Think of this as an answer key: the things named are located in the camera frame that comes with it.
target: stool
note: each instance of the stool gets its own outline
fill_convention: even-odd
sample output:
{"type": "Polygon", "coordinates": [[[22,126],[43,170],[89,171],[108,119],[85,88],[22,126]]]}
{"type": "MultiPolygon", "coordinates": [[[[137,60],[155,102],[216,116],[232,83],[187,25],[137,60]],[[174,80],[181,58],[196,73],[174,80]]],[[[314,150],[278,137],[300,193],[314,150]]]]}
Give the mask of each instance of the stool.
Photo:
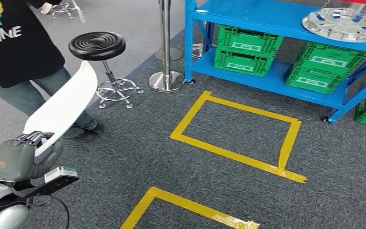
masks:
{"type": "Polygon", "coordinates": [[[124,101],[127,108],[132,108],[128,99],[136,93],[144,92],[131,80],[116,79],[107,64],[107,60],[125,51],[125,40],[120,35],[112,32],[85,33],[72,39],[69,50],[79,59],[103,62],[109,80],[101,83],[96,91],[97,96],[101,98],[100,108],[106,108],[105,101],[124,101]]]}
{"type": "Polygon", "coordinates": [[[51,10],[53,11],[52,18],[54,19],[64,14],[68,14],[69,18],[73,19],[74,16],[71,12],[77,10],[77,8],[72,3],[61,3],[59,5],[54,5],[51,10]]]}

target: blue metal shelf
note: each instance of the blue metal shelf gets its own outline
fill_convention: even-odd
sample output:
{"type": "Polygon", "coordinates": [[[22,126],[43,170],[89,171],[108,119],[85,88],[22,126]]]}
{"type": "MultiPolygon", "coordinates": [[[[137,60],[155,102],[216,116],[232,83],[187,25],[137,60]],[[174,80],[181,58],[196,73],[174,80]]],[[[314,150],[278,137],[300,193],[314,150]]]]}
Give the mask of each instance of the blue metal shelf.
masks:
{"type": "Polygon", "coordinates": [[[241,83],[262,90],[290,96],[292,98],[332,107],[335,111],[328,117],[336,122],[345,113],[366,98],[366,86],[346,101],[347,85],[366,74],[366,62],[347,80],[342,82],[331,94],[320,94],[301,88],[285,85],[285,75],[290,64],[274,62],[265,78],[250,76],[213,67],[215,50],[210,49],[197,62],[193,63],[194,21],[207,21],[205,28],[200,27],[205,47],[211,47],[214,23],[236,26],[249,30],[262,31],[301,40],[329,44],[349,49],[366,51],[366,43],[338,42],[315,35],[303,28],[302,18],[319,8],[282,2],[277,0],[208,0],[197,7],[195,0],[185,0],[185,64],[184,77],[192,80],[192,72],[198,72],[220,79],[241,83]]]}
{"type": "Polygon", "coordinates": [[[266,77],[258,77],[243,73],[214,68],[215,49],[206,52],[201,59],[193,64],[193,72],[214,76],[223,80],[241,83],[247,86],[262,90],[290,96],[296,99],[320,104],[323,106],[339,109],[347,89],[347,81],[344,81],[331,94],[321,94],[307,89],[287,86],[285,84],[286,74],[291,69],[291,64],[274,61],[266,77]]]}
{"type": "Polygon", "coordinates": [[[334,41],[304,29],[301,20],[317,10],[315,6],[276,0],[209,0],[193,12],[193,18],[366,51],[366,43],[334,41]]]}

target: black sweatshirt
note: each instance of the black sweatshirt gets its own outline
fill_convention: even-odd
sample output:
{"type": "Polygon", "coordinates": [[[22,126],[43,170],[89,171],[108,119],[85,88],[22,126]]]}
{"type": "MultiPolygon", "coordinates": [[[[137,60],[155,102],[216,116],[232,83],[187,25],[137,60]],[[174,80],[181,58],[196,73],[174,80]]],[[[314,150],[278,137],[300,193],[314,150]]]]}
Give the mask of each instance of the black sweatshirt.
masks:
{"type": "Polygon", "coordinates": [[[0,0],[0,86],[56,73],[65,60],[27,3],[39,8],[61,0],[0,0]]]}

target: yellow tape rectangle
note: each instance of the yellow tape rectangle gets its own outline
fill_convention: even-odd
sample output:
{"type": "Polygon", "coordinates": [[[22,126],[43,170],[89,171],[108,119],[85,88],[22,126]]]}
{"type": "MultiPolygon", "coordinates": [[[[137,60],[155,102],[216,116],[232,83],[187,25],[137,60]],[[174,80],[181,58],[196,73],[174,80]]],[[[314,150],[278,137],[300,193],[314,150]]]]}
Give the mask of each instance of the yellow tape rectangle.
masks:
{"type": "Polygon", "coordinates": [[[190,144],[190,145],[196,146],[198,148],[210,151],[212,153],[227,157],[229,159],[247,164],[249,166],[256,167],[256,168],[264,170],[266,172],[273,173],[278,176],[282,176],[282,177],[285,177],[287,179],[290,179],[290,180],[293,180],[296,182],[305,183],[305,181],[306,181],[305,176],[285,170],[285,166],[287,164],[288,158],[290,157],[290,153],[293,148],[293,145],[294,145],[294,142],[295,142],[295,139],[298,134],[298,130],[299,130],[300,126],[301,126],[301,121],[299,121],[295,118],[291,118],[291,117],[281,115],[281,114],[276,114],[276,113],[269,112],[269,111],[264,111],[264,110],[246,106],[243,104],[238,104],[238,103],[224,100],[221,98],[213,97],[213,96],[211,96],[211,92],[204,91],[200,95],[200,97],[197,99],[197,101],[194,103],[194,105],[190,108],[190,110],[187,112],[186,116],[181,120],[181,122],[172,132],[172,134],[170,135],[170,138],[181,141],[181,142],[185,142],[187,144],[190,144]],[[243,111],[248,111],[251,113],[263,115],[266,117],[270,117],[270,118],[274,118],[274,119],[278,119],[278,120],[290,123],[289,130],[288,130],[287,135],[284,139],[284,142],[281,146],[277,166],[273,166],[273,165],[270,165],[270,164],[267,164],[267,163],[243,156],[241,154],[237,154],[237,153],[231,152],[229,150],[226,150],[226,149],[223,149],[223,148],[220,148],[217,146],[213,146],[206,142],[183,135],[183,131],[185,130],[185,128],[187,128],[189,123],[192,121],[192,119],[195,117],[195,115],[198,113],[198,111],[201,109],[202,105],[206,101],[215,102],[218,104],[230,106],[230,107],[240,109],[243,111]]]}
{"type": "Polygon", "coordinates": [[[157,187],[150,187],[120,229],[133,229],[154,198],[162,199],[235,229],[258,229],[260,226],[260,224],[253,221],[245,222],[157,187]]]}

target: stanchion base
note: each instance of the stanchion base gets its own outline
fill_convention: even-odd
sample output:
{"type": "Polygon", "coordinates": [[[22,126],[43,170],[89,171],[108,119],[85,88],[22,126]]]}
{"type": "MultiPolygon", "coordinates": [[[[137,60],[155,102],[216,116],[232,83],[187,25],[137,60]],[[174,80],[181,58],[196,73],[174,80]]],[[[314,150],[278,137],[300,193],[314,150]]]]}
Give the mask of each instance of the stanchion base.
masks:
{"type": "Polygon", "coordinates": [[[149,78],[149,86],[157,92],[170,93],[176,92],[184,85],[184,76],[178,72],[171,71],[171,79],[172,81],[167,87],[163,72],[158,72],[149,78]]]}
{"type": "MultiPolygon", "coordinates": [[[[154,56],[156,59],[162,60],[163,58],[162,49],[158,49],[158,51],[155,52],[154,56]]],[[[170,56],[171,61],[176,61],[183,57],[183,52],[180,49],[171,48],[170,56]]]]}

